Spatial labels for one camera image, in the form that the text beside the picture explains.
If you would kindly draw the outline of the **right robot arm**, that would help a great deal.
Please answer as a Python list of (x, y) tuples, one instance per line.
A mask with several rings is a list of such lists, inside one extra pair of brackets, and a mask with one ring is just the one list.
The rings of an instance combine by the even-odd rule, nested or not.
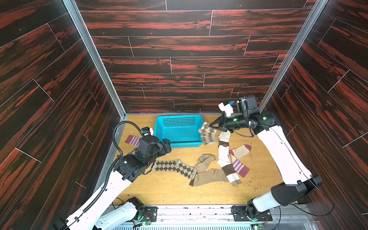
[(222, 114), (210, 123), (210, 127), (230, 132), (249, 128), (266, 146), (278, 167), (283, 182), (272, 187), (270, 192), (250, 200), (247, 204), (249, 216), (287, 206), (322, 185), (321, 177), (312, 175), (288, 143), (283, 128), (273, 113), (265, 112), (249, 117), (226, 117)]

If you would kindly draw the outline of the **tan ribbed sock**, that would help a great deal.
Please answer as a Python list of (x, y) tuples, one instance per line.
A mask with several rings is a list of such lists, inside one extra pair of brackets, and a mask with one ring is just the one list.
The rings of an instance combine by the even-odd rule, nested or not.
[(203, 154), (197, 160), (197, 165), (194, 166), (197, 173), (203, 173), (207, 170), (210, 163), (215, 161), (217, 157), (213, 154)]
[(205, 172), (197, 173), (189, 183), (190, 186), (197, 187), (213, 182), (229, 182), (223, 170), (210, 169)]

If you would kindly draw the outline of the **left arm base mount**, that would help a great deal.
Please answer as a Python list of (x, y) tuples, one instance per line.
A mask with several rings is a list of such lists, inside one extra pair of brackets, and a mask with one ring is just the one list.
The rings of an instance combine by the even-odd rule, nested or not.
[(135, 206), (137, 211), (135, 217), (132, 221), (135, 222), (156, 222), (158, 207), (156, 206), (146, 206), (136, 197), (128, 199), (126, 202), (130, 202)]

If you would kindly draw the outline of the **tan ribbed sock front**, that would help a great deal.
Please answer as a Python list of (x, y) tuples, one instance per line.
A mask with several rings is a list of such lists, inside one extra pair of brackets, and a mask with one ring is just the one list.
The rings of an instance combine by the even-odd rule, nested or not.
[(197, 187), (213, 182), (229, 182), (223, 170), (210, 169), (205, 172), (197, 173), (189, 183), (190, 186)]

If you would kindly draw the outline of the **turquoise plastic basket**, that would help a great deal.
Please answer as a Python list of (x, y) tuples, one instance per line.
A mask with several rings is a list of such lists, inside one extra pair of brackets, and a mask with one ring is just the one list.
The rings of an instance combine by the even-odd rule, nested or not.
[(203, 144), (198, 132), (204, 124), (201, 115), (161, 116), (156, 118), (154, 136), (168, 139), (171, 148), (196, 148)]

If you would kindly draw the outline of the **argyle sock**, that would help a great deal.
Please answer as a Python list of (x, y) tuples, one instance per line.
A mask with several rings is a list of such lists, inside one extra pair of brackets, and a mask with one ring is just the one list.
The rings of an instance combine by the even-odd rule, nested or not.
[(194, 179), (197, 173), (196, 168), (183, 163), (180, 159), (174, 161), (156, 161), (152, 171), (178, 173), (189, 180)]
[(210, 127), (208, 122), (204, 122), (202, 127), (198, 130), (201, 140), (204, 145), (215, 145), (218, 142), (216, 136), (217, 130)]

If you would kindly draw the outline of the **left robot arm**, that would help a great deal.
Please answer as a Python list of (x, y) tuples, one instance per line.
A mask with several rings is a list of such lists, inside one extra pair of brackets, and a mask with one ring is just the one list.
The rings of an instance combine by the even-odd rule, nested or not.
[(146, 169), (154, 165), (158, 157), (172, 151), (168, 139), (159, 140), (152, 135), (140, 139), (139, 146), (125, 156), (118, 157), (110, 167), (104, 184), (66, 220), (53, 224), (54, 230), (112, 230), (133, 220), (144, 205), (137, 198), (120, 208), (105, 213), (113, 201), (127, 189)]

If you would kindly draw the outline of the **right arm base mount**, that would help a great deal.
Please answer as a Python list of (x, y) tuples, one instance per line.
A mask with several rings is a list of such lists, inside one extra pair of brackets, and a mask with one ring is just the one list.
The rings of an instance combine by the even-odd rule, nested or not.
[(235, 222), (241, 221), (272, 221), (270, 210), (258, 212), (253, 206), (237, 206), (231, 207), (231, 213)]

